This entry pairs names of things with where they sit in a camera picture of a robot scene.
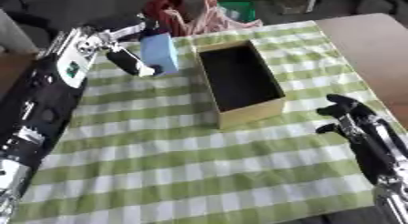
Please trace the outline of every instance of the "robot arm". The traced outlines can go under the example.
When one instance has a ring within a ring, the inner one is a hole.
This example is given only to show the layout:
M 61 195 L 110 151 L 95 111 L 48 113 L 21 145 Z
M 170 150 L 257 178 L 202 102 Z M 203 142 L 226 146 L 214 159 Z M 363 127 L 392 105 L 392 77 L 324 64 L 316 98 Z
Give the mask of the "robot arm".
M 376 207 L 392 224 L 408 224 L 408 150 L 387 121 L 359 101 L 328 95 L 334 105 L 317 113 L 338 119 L 339 124 L 316 132 L 336 132 L 350 142 L 364 176 L 374 185 Z
M 64 132 L 99 51 L 106 51 L 107 58 L 130 75 L 160 73 L 159 67 L 144 65 L 118 42 L 127 36 L 143 36 L 157 26 L 148 25 L 141 15 L 120 23 L 122 28 L 115 22 L 60 33 L 1 100 L 0 223 L 11 219 L 42 159 Z

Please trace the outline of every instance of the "cardboard box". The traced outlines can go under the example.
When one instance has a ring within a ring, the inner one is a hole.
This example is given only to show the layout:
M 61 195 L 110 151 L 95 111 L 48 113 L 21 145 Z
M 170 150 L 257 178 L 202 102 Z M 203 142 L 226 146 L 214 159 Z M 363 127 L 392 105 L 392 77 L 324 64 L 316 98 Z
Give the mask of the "cardboard box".
M 285 95 L 251 41 L 199 47 L 196 58 L 220 129 L 281 113 Z

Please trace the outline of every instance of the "tablecloth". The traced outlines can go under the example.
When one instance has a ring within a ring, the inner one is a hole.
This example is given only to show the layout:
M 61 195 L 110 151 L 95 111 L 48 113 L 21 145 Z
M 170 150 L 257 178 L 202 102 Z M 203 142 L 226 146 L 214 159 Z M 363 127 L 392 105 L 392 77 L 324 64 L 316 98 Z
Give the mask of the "tablecloth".
M 219 131 L 197 46 L 252 39 L 282 86 L 280 116 Z M 312 21 L 175 38 L 179 72 L 125 74 L 103 55 L 16 223 L 274 223 L 372 205 L 346 140 L 316 135 L 325 95 L 405 130 Z M 137 52 L 139 45 L 127 45 Z

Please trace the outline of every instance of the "floor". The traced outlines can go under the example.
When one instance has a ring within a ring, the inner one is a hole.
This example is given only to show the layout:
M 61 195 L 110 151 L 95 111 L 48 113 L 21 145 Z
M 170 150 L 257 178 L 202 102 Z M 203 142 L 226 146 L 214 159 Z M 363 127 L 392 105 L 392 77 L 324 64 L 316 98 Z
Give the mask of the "floor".
M 107 15 L 138 12 L 147 0 L 26 0 L 29 13 L 49 18 L 52 25 L 58 29 L 68 29 L 73 25 L 87 20 Z M 402 1 L 398 15 L 395 18 L 404 25 L 408 25 L 408 5 Z M 350 11 L 350 0 L 322 0 L 313 13 L 307 15 L 280 15 L 278 7 L 272 0 L 254 0 L 257 17 L 265 25 L 288 23 L 302 20 L 317 20 L 335 16 L 345 16 Z M 4 9 L 16 10 L 19 4 L 16 0 L 9 0 L 3 4 Z M 387 12 L 390 6 L 382 0 L 364 0 L 360 12 L 362 14 Z M 27 33 L 34 38 L 39 46 L 46 46 L 45 34 L 30 27 Z M 360 224 L 386 223 L 375 208 L 356 209 L 301 219 L 286 224 Z

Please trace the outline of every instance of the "blue foam block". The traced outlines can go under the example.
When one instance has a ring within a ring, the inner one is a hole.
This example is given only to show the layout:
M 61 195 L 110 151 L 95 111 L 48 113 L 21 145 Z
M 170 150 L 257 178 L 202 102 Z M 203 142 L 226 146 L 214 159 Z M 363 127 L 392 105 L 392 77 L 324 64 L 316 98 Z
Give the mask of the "blue foam block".
M 177 51 L 169 33 L 145 37 L 140 41 L 140 58 L 147 66 L 160 65 L 162 75 L 179 70 Z

